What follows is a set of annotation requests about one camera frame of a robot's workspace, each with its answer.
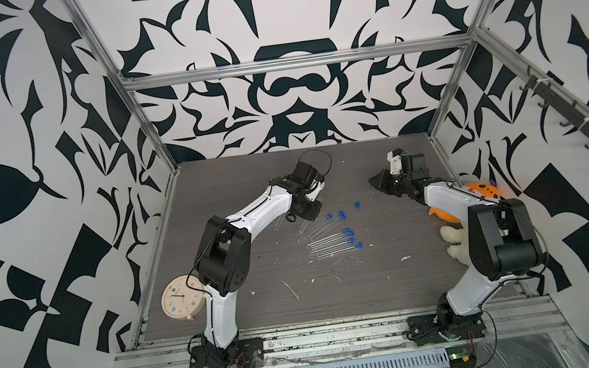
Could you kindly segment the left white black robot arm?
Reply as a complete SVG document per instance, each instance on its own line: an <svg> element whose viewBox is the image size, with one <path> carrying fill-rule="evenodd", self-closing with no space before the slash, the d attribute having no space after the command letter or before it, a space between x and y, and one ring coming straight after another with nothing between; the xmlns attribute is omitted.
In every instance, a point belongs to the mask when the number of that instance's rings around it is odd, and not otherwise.
<svg viewBox="0 0 589 368"><path fill-rule="evenodd" d="M292 173L270 180L244 208L208 220L193 267L206 298L207 348L225 356L237 344L237 293L249 274L254 240L280 217L309 222L318 218L325 178L311 164L298 161Z"/></svg>

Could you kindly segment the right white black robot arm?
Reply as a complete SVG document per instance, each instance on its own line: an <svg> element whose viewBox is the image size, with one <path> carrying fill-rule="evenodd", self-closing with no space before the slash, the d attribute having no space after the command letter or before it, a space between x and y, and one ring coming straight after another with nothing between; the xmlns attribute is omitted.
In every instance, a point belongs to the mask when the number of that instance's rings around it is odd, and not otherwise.
<svg viewBox="0 0 589 368"><path fill-rule="evenodd" d="M522 201L502 200L489 185L459 187L432 177L422 154L396 149L388 162L369 179L371 187L408 196L446 222L439 231L446 252L467 268L438 303L434 321L441 331L478 321L491 296L542 262L544 251Z"/></svg>

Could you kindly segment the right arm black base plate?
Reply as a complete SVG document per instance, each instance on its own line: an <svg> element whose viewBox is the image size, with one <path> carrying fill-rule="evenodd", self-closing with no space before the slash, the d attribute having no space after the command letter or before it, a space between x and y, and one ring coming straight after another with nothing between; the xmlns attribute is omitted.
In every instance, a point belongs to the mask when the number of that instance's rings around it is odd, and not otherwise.
<svg viewBox="0 0 589 368"><path fill-rule="evenodd" d="M407 319L406 337L417 346L467 341L485 337L486 324L480 314L441 317L438 314L414 316Z"/></svg>

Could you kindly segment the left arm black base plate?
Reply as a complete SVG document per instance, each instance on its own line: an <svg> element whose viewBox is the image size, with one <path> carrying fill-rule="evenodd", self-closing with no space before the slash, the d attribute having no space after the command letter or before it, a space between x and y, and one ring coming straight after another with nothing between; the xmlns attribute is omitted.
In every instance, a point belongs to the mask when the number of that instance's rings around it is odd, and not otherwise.
<svg viewBox="0 0 589 368"><path fill-rule="evenodd" d="M209 341L190 349L189 368L253 368L264 360L264 340L260 337L235 339L226 348Z"/></svg>

